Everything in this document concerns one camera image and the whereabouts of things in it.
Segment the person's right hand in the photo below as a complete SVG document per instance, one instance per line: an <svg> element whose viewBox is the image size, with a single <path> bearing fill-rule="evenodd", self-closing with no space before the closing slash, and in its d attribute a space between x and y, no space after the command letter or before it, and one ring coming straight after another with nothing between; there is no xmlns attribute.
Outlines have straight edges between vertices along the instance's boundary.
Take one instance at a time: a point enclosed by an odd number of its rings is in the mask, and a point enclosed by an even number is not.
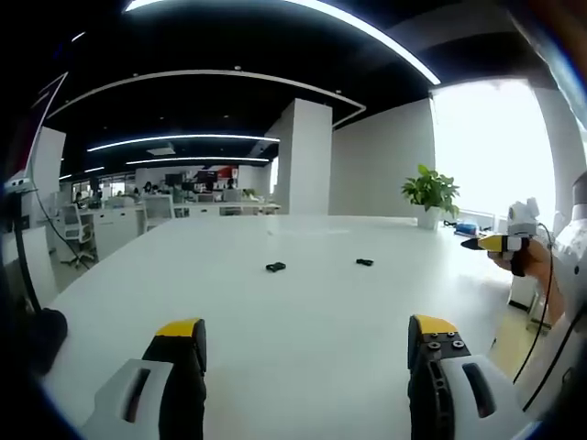
<svg viewBox="0 0 587 440"><path fill-rule="evenodd" d="M527 275L542 283L548 282L550 271L550 254L536 240L531 240L528 247L518 251L516 255L520 258L522 270Z"/></svg>

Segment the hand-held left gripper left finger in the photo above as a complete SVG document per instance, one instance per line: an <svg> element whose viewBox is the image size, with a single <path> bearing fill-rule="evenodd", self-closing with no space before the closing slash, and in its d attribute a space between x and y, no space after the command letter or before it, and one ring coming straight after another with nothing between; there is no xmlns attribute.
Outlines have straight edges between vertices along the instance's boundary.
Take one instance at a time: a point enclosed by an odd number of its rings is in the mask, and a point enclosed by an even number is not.
<svg viewBox="0 0 587 440"><path fill-rule="evenodd" d="M160 328L140 359L128 360L95 394L86 439L202 439L205 321Z"/></svg>

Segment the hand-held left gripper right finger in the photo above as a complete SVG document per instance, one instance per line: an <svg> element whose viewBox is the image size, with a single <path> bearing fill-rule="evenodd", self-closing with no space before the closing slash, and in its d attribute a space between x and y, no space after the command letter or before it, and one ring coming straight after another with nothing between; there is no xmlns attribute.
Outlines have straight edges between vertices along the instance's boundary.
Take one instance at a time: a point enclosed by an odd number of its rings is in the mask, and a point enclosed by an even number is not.
<svg viewBox="0 0 587 440"><path fill-rule="evenodd" d="M413 439L513 439L528 425L510 380L443 319L410 317L407 367Z"/></svg>

